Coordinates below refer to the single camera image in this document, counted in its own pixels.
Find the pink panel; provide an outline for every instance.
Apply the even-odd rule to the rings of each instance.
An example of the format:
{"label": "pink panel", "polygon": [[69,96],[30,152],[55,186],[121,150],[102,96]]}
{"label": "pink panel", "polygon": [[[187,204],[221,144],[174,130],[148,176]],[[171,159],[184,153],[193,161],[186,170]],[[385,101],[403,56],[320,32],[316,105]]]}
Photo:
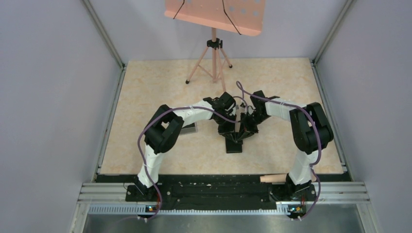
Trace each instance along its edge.
{"label": "pink panel", "polygon": [[[262,32],[265,0],[223,0],[227,15],[239,32],[259,35]],[[173,18],[183,0],[165,0],[165,16]],[[186,0],[176,19],[237,33],[223,12],[222,0]]]}

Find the white wall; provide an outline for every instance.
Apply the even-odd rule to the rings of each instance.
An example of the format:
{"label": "white wall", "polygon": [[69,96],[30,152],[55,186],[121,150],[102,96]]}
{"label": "white wall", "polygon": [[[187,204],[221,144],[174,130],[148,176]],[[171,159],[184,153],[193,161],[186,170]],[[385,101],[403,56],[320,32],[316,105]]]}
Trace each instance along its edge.
{"label": "white wall", "polygon": [[412,1],[357,1],[319,64],[352,174],[385,232],[410,232]]}
{"label": "white wall", "polygon": [[0,232],[66,232],[119,69],[79,0],[3,0],[0,31]]}
{"label": "white wall", "polygon": [[[210,28],[165,17],[164,0],[91,2],[124,61],[197,59],[211,39]],[[266,0],[259,36],[218,30],[218,37],[230,57],[314,58],[344,3]]]}

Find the beige table surface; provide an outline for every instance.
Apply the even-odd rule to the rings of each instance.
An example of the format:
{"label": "beige table surface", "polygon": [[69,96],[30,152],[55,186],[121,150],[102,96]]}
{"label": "beige table surface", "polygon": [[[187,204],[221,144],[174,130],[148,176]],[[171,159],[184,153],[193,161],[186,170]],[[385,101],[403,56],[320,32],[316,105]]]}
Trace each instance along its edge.
{"label": "beige table surface", "polygon": [[[222,94],[220,81],[213,83],[199,68],[189,85],[187,75],[195,60],[130,61],[120,92],[101,174],[137,174],[142,158],[137,138],[158,107],[188,106],[205,97]],[[263,90],[297,103],[321,102],[307,58],[232,59],[224,66],[227,92],[240,95],[235,81],[246,91]],[[201,65],[211,69],[211,61]],[[258,126],[259,133],[243,142],[243,153],[226,154],[224,138],[213,120],[198,122],[198,132],[181,135],[168,152],[160,174],[269,174],[287,173],[297,147],[290,122],[271,117]],[[343,173],[335,144],[323,150],[317,173]]]}

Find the black tripod clamp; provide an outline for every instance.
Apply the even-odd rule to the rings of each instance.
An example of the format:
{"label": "black tripod clamp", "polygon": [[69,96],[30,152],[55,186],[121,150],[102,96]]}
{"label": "black tripod clamp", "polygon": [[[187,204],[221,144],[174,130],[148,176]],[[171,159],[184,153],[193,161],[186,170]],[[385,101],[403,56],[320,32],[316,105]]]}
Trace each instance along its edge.
{"label": "black tripod clamp", "polygon": [[207,41],[207,43],[206,43],[206,45],[208,46],[208,47],[212,47],[213,49],[221,49],[221,48],[223,48],[223,40],[221,40],[221,39],[219,39],[219,38],[216,38],[216,41],[215,42],[213,42],[212,40],[208,40]]}

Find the gray floor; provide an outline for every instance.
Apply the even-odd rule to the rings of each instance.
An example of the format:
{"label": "gray floor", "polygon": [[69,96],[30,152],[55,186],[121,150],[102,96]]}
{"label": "gray floor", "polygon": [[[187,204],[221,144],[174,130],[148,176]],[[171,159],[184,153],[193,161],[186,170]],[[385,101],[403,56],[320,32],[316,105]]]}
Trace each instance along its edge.
{"label": "gray floor", "polygon": [[318,205],[302,222],[285,216],[159,216],[145,224],[119,215],[89,215],[84,233],[362,233],[355,205]]}

